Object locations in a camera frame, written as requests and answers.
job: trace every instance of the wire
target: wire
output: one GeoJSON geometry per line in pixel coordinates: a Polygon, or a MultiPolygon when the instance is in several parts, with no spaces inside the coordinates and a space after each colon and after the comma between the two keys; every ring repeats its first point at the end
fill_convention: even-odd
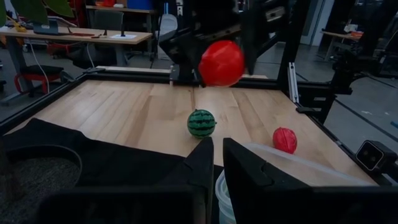
{"type": "Polygon", "coordinates": [[[88,44],[87,44],[87,54],[88,54],[88,58],[90,59],[91,65],[93,66],[93,68],[95,68],[93,59],[91,59],[90,51],[88,50],[88,44]]]}
{"type": "Polygon", "coordinates": [[[32,42],[30,41],[30,39],[28,38],[27,40],[29,40],[29,44],[30,44],[30,48],[32,49],[32,53],[33,53],[33,57],[35,58],[36,64],[39,66],[40,70],[43,72],[43,75],[45,77],[45,81],[47,82],[47,94],[50,93],[50,82],[49,82],[49,78],[47,77],[47,75],[45,74],[42,66],[40,65],[39,61],[37,61],[37,57],[35,54],[35,51],[33,50],[33,45],[32,42]]]}

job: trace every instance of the watermelon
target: watermelon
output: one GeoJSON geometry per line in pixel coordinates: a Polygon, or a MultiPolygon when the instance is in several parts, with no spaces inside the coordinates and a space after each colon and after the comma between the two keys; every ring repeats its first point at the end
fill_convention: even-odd
{"type": "Polygon", "coordinates": [[[204,138],[211,135],[217,122],[214,116],[207,110],[195,110],[187,121],[187,127],[192,136],[204,138]]]}

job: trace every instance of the red object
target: red object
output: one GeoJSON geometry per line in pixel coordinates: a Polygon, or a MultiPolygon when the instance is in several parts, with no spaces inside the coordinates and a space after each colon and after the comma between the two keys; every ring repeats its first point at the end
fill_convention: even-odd
{"type": "Polygon", "coordinates": [[[231,86],[242,78],[244,57],[241,49],[230,40],[212,43],[201,56],[199,72],[208,86],[231,86]]]}
{"type": "MultiPolygon", "coordinates": [[[[19,93],[22,93],[22,94],[24,94],[24,93],[28,93],[29,91],[22,91],[22,89],[21,89],[21,86],[20,86],[20,84],[19,84],[19,78],[20,77],[24,77],[25,79],[27,79],[27,80],[35,80],[35,81],[41,81],[42,82],[42,90],[43,90],[43,93],[45,93],[45,94],[47,94],[48,93],[48,89],[47,89],[47,80],[45,79],[45,76],[44,75],[38,75],[38,74],[19,74],[19,75],[16,75],[15,77],[14,77],[14,84],[15,84],[15,87],[17,88],[17,90],[18,90],[18,92],[19,93]]],[[[60,75],[49,75],[49,76],[47,76],[48,77],[48,79],[49,79],[49,82],[51,82],[51,81],[54,81],[54,80],[57,80],[57,79],[59,79],[60,78],[60,75]]]]}
{"type": "Polygon", "coordinates": [[[102,3],[102,6],[113,7],[115,3],[116,3],[116,0],[104,0],[104,2],[102,3]]]}
{"type": "Polygon", "coordinates": [[[278,128],[272,137],[274,147],[281,151],[293,154],[297,148],[297,138],[294,132],[288,128],[278,128]]]}
{"type": "Polygon", "coordinates": [[[351,32],[351,36],[353,37],[362,37],[363,32],[351,32]]]}

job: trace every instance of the gray floor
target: gray floor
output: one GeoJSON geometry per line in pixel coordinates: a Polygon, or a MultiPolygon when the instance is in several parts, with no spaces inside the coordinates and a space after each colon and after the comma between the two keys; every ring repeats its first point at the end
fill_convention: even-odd
{"type": "MultiPolygon", "coordinates": [[[[277,44],[261,55],[257,60],[254,73],[276,78],[283,49],[284,44],[277,44]]],[[[36,52],[36,54],[42,64],[64,67],[72,75],[81,74],[82,69],[74,67],[69,60],[54,60],[45,52],[36,52]]],[[[334,74],[331,63],[324,62],[317,56],[317,48],[300,46],[297,55],[296,72],[305,79],[315,82],[331,80],[334,74]]],[[[0,72],[0,79],[5,79],[8,82],[5,94],[0,95],[2,98],[15,93],[16,89],[12,80],[15,70],[7,50],[0,50],[0,59],[4,64],[0,72]]],[[[28,65],[35,64],[31,53],[26,53],[25,59],[28,65]]],[[[149,59],[140,55],[134,56],[129,62],[130,67],[149,68],[149,65],[149,59]]],[[[154,68],[169,68],[170,65],[170,61],[156,60],[154,68]]],[[[377,78],[377,80],[385,84],[370,78],[355,81],[352,84],[353,94],[338,96],[338,102],[333,105],[325,123],[325,126],[354,152],[366,139],[380,141],[398,152],[398,129],[390,125],[391,121],[398,121],[398,104],[396,103],[398,81],[386,78],[377,78]]],[[[10,107],[0,107],[0,120],[32,101],[31,98],[23,97],[10,107]]]]}

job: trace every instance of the desk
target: desk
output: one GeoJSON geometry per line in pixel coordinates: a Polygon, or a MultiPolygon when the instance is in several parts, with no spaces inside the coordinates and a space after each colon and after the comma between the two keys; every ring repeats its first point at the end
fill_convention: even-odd
{"type": "Polygon", "coordinates": [[[187,118],[196,108],[217,120],[211,135],[216,165],[223,165],[223,138],[272,146],[272,134],[282,126],[297,135],[296,156],[374,183],[277,90],[86,80],[33,117],[80,130],[91,139],[187,156],[199,143],[187,130],[187,118]]]}
{"type": "MultiPolygon", "coordinates": [[[[66,27],[58,28],[60,33],[67,34],[68,29],[66,27]]],[[[75,33],[84,33],[84,34],[94,34],[99,35],[103,34],[104,30],[96,30],[96,29],[83,29],[83,28],[70,28],[72,32],[75,33]]],[[[120,31],[116,30],[108,30],[108,37],[113,35],[120,34],[120,31]]],[[[123,44],[131,44],[135,45],[141,43],[149,39],[152,34],[144,33],[144,32],[126,32],[126,35],[136,35],[134,39],[112,39],[112,38],[99,38],[92,39],[91,37],[81,37],[75,35],[42,35],[35,34],[32,30],[28,30],[27,32],[17,32],[15,29],[10,29],[7,27],[0,28],[0,35],[5,35],[7,38],[7,49],[10,53],[12,62],[15,66],[16,72],[20,72],[20,68],[26,66],[25,58],[22,53],[22,49],[17,43],[16,37],[22,38],[32,38],[32,39],[47,39],[47,40],[70,40],[70,41],[82,41],[82,42],[92,42],[92,43],[102,43],[102,44],[112,44],[116,49],[116,58],[118,61],[118,65],[123,66],[126,64],[126,59],[124,57],[123,52],[123,44]]],[[[22,90],[28,90],[33,88],[33,84],[30,81],[22,80],[21,81],[22,90]]],[[[1,101],[2,105],[7,105],[8,101],[15,98],[19,94],[8,96],[7,98],[1,101]]]]}
{"type": "MultiPolygon", "coordinates": [[[[126,12],[126,13],[141,13],[146,14],[146,28],[147,32],[154,34],[154,26],[153,22],[155,21],[152,19],[152,16],[156,14],[155,10],[142,10],[142,9],[128,9],[128,8],[120,8],[120,7],[103,7],[103,6],[86,6],[88,12],[88,19],[90,23],[94,21],[94,10],[109,10],[109,11],[119,11],[119,12],[126,12]]],[[[148,41],[148,52],[152,52],[152,40],[148,41]]]]}
{"type": "Polygon", "coordinates": [[[334,47],[339,47],[339,48],[345,49],[345,50],[349,50],[351,48],[350,45],[346,45],[346,44],[337,42],[336,41],[337,38],[349,39],[349,40],[353,40],[353,41],[358,41],[360,39],[360,37],[353,37],[351,34],[336,34],[336,33],[326,32],[326,31],[322,31],[322,33],[332,37],[328,51],[327,51],[325,59],[324,59],[324,61],[326,61],[326,62],[329,61],[329,59],[333,53],[334,47]]]}

